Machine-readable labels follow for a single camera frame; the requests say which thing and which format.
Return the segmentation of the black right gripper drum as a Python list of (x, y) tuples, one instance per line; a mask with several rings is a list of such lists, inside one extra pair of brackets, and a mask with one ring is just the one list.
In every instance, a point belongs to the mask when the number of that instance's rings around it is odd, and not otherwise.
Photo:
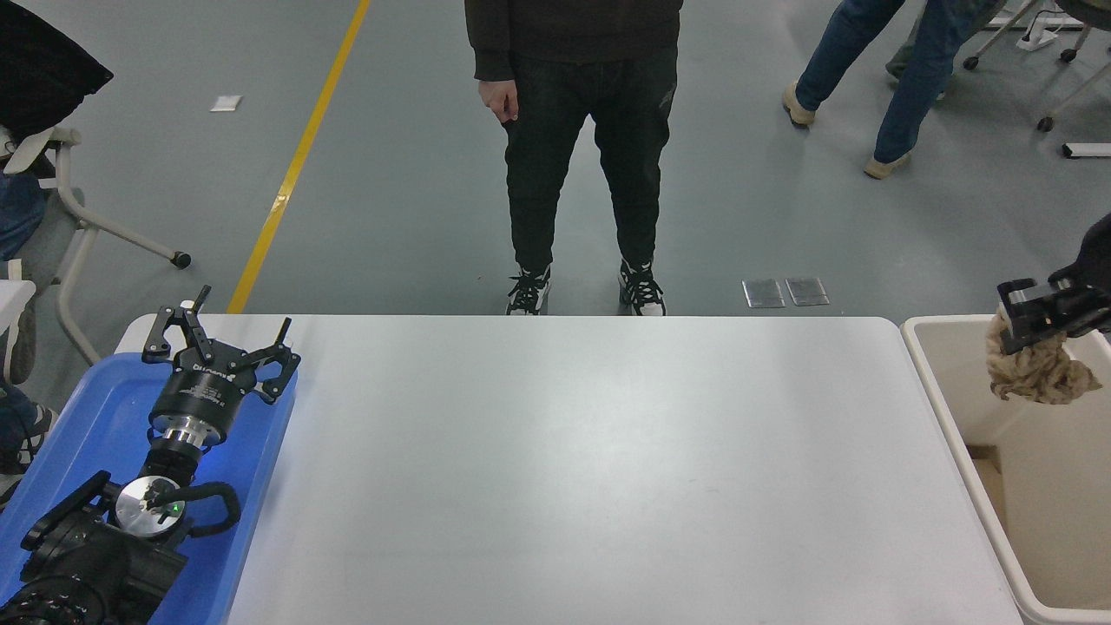
[(1075, 261), (1050, 274), (1050, 284), (1063, 288), (1094, 288), (1110, 293), (1110, 214), (1100, 218), (1082, 238)]

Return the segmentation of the person's right hand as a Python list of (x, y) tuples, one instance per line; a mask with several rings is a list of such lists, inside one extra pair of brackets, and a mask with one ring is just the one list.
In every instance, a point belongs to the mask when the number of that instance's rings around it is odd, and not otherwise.
[(489, 111), (496, 115), (498, 122), (504, 124), (516, 122), (520, 114), (520, 104), (517, 101), (516, 80), (503, 80), (503, 82), (477, 82), (477, 94)]

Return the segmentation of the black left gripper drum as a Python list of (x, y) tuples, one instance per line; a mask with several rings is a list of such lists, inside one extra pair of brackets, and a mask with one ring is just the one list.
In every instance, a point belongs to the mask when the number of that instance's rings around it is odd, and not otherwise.
[(164, 389), (149, 415), (156, 431), (169, 430), (188, 419), (199, 420), (217, 432), (230, 432), (246, 394), (256, 385), (253, 365), (240, 347), (216, 343), (212, 361), (203, 363), (197, 347), (187, 347), (172, 359)]

